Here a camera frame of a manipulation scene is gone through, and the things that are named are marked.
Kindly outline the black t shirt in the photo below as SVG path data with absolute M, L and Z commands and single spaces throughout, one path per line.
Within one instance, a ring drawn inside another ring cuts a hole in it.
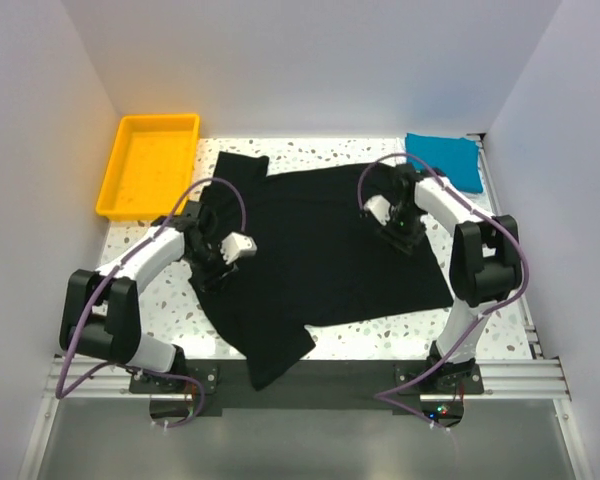
M 389 166 L 278 175 L 268 166 L 264 156 L 222 152 L 201 195 L 216 218 L 210 242 L 244 227 L 257 246 L 219 286 L 196 289 L 214 329 L 245 357 L 254 389 L 271 385 L 314 348 L 312 326 L 451 305 L 428 241 L 405 254 L 359 214 L 358 193 L 395 199 Z

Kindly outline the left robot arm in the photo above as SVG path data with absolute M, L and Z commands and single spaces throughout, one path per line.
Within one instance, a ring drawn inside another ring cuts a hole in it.
M 181 392 L 191 385 L 183 349 L 143 331 L 139 297 L 165 268 L 179 261 L 188 264 L 195 288 L 216 290 L 237 270 L 239 260 L 256 253 L 255 240 L 243 229 L 216 239 L 215 223 L 210 207 L 189 201 L 180 213 L 156 219 L 116 259 L 70 276 L 59 334 L 64 352 L 56 386 L 59 397 L 74 389 L 66 379 L 76 355 L 120 366 L 162 392 Z

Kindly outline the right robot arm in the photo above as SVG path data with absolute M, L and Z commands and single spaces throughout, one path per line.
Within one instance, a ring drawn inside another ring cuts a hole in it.
M 526 288 L 528 265 L 518 225 L 511 216 L 496 216 L 477 206 L 436 170 L 421 173 L 403 164 L 395 167 L 392 181 L 395 201 L 374 195 L 358 204 L 378 223 L 380 236 L 407 254 L 424 239 L 423 215 L 432 216 L 447 231 L 452 238 L 453 304 L 431 345 L 425 370 L 391 391 L 446 393 L 471 375 L 488 318 Z

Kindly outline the folded blue t shirt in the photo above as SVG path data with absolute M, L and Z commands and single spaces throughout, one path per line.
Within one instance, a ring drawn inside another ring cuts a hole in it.
M 453 186 L 464 193 L 482 194 L 483 184 L 479 174 L 479 147 L 467 138 L 446 138 L 408 133 L 405 149 L 411 156 L 424 160 L 434 169 L 441 170 Z M 412 157 L 408 161 L 418 171 L 425 167 Z

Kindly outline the yellow plastic tray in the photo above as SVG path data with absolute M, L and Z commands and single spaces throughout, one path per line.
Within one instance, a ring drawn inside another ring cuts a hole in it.
M 111 221 L 168 214 L 192 180 L 200 118 L 195 113 L 124 116 L 96 202 Z

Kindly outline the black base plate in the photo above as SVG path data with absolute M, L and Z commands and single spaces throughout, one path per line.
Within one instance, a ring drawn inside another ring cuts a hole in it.
M 374 395 L 402 386 L 428 367 L 425 360 L 301 360 L 261 391 L 249 380 L 244 360 L 189 360 L 188 373 L 202 386 L 179 390 L 168 380 L 131 380 L 129 391 L 151 397 L 152 413 L 179 409 L 184 394 L 205 394 L 204 416 L 229 409 L 378 410 Z

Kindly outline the aluminium frame rail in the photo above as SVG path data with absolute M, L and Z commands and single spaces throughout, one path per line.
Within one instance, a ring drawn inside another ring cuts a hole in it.
M 67 375 L 65 387 L 73 384 L 82 375 L 98 365 L 98 361 L 85 357 L 74 360 Z M 237 367 L 238 385 L 246 386 L 252 391 L 246 370 L 246 361 L 238 359 L 211 359 L 199 360 L 198 364 L 210 366 L 214 379 L 210 386 L 205 386 L 207 392 L 212 392 L 213 387 L 228 384 L 229 367 Z M 287 380 L 291 374 L 301 370 L 300 367 L 336 367 L 336 363 L 343 363 L 344 367 L 353 367 L 356 363 L 364 361 L 301 361 L 287 373 L 282 380 Z M 62 360 L 55 358 L 52 362 L 51 371 L 47 377 L 45 386 L 49 395 L 53 394 L 60 377 Z M 562 365 L 558 359 L 553 360 L 482 360 L 479 361 L 480 377 L 478 381 L 470 380 L 470 383 L 482 385 L 482 389 L 476 390 L 471 386 L 465 386 L 465 400 L 571 400 Z M 103 367 L 97 372 L 91 373 L 84 383 L 77 388 L 76 395 L 82 398 L 115 398 L 129 396 L 131 380 L 129 375 L 121 368 Z

